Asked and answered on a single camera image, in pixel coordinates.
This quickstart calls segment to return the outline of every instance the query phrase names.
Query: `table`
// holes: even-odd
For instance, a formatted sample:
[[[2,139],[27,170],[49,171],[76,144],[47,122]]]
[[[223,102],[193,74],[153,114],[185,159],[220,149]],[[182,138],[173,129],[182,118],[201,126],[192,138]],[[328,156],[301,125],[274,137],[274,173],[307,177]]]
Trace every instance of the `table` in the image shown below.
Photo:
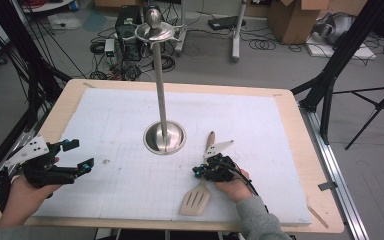
[[[300,176],[312,224],[302,227],[282,226],[286,232],[340,233],[344,225],[330,191],[320,191],[319,184],[326,178],[311,139],[304,125],[295,99],[289,90],[165,84],[166,92],[217,93],[245,96],[273,97],[278,106],[283,126]],[[46,141],[57,142],[87,88],[109,88],[156,91],[154,83],[71,80],[46,119],[40,134]],[[31,217],[26,224],[48,226],[83,226],[106,228],[141,228],[167,230],[240,231],[240,225],[217,222],[177,222],[123,219],[44,218]]]

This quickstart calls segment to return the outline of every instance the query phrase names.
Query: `gray sleeve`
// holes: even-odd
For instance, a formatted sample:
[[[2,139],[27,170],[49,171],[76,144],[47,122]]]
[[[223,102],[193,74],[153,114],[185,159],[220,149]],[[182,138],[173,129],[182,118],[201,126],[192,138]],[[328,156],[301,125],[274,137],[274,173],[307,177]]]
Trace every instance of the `gray sleeve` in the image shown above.
[[[30,227],[14,227],[0,230],[0,240],[27,240]]]
[[[242,223],[242,235],[247,240],[291,240],[280,229],[276,216],[266,211],[261,197],[244,199],[236,204]]]

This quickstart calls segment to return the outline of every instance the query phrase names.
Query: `slotted spatula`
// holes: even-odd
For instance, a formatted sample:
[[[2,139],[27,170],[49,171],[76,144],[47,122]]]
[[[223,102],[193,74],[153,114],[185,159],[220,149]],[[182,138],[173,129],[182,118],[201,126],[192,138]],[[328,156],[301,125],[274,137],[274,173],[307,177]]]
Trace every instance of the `slotted spatula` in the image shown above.
[[[208,135],[207,146],[205,151],[214,144],[215,133],[214,131],[210,132]],[[183,197],[182,205],[180,206],[180,214],[188,216],[197,216],[200,215],[205,206],[207,206],[208,200],[210,200],[210,191],[206,187],[205,179],[201,179],[199,184],[188,191]]]

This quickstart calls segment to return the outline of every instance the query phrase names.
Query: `gray floor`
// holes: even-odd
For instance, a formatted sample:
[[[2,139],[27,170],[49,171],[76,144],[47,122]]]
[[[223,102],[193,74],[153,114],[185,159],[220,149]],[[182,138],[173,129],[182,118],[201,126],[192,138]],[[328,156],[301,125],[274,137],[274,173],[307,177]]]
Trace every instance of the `gray floor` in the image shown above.
[[[94,19],[100,19],[100,25],[90,25],[91,13]],[[83,22],[82,28],[56,32],[54,37],[79,68],[88,72],[93,56],[89,51],[90,40],[97,36],[97,32],[113,26],[115,21],[112,17],[103,19],[102,15],[96,15],[96,12],[91,10],[81,10],[76,16]],[[203,15],[191,27],[209,30],[206,20],[208,17]],[[248,19],[246,30],[264,27],[264,20]],[[301,52],[293,52],[288,46],[276,43],[274,50],[262,51],[253,50],[248,42],[241,41],[240,61],[233,63],[230,60],[230,36],[189,32],[184,53],[175,57],[176,68],[164,73],[164,81],[292,89],[317,76],[328,62],[327,58],[310,57],[304,47]],[[79,75],[58,47],[51,43],[50,38],[45,38],[50,43],[57,67],[69,75]],[[382,48],[372,50],[379,53]],[[153,72],[150,72],[150,75],[155,79]],[[151,78],[142,75],[140,80],[151,81]],[[352,60],[337,80],[335,91],[373,87],[384,87],[384,55],[377,55],[367,66],[359,60]],[[305,94],[297,95],[296,99],[303,99]],[[384,97],[384,91],[373,91],[364,95],[379,101]],[[25,97],[12,65],[0,65],[0,143],[26,108]],[[329,140],[370,239],[384,239],[384,111],[349,150],[344,149],[373,110],[373,105],[351,94],[334,95]],[[55,228],[36,230],[38,234],[48,236],[47,239],[92,239],[94,236],[94,229],[61,229],[63,231],[55,231]],[[346,230],[336,235],[297,234],[297,239],[333,240],[352,237]]]

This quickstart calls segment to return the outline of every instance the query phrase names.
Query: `metal pole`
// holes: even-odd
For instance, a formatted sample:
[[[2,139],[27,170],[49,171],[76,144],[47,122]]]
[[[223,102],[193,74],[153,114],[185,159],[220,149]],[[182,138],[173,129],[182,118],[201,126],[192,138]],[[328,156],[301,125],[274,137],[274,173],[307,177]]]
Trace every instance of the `metal pole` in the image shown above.
[[[152,52],[154,55],[154,69],[157,75],[157,94],[158,94],[158,106],[160,109],[161,130],[163,135],[163,141],[166,142],[167,119],[166,119],[166,112],[165,112],[163,70],[161,65],[161,50],[160,50],[159,42],[155,42],[152,44]]]

